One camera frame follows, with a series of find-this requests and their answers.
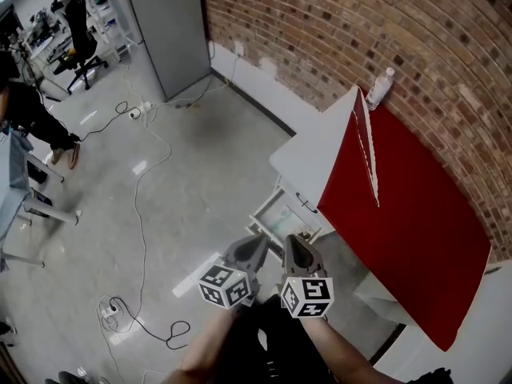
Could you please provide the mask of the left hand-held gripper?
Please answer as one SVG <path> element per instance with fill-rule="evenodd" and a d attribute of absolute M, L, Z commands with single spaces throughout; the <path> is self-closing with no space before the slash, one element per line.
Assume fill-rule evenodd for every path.
<path fill-rule="evenodd" d="M 268 237 L 264 235 L 233 242 L 222 256 L 225 265 L 211 265 L 201 273 L 198 288 L 202 298 L 223 309 L 251 306 L 260 290 L 254 273 L 264 264 L 267 252 Z"/>

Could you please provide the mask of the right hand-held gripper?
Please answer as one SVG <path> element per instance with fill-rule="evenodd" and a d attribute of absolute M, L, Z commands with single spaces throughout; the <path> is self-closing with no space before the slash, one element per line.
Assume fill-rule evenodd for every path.
<path fill-rule="evenodd" d="M 320 253 L 294 234 L 285 239 L 283 266 L 286 274 L 326 274 Z M 280 300 L 292 318 L 322 318 L 334 304 L 333 279 L 285 276 Z"/>

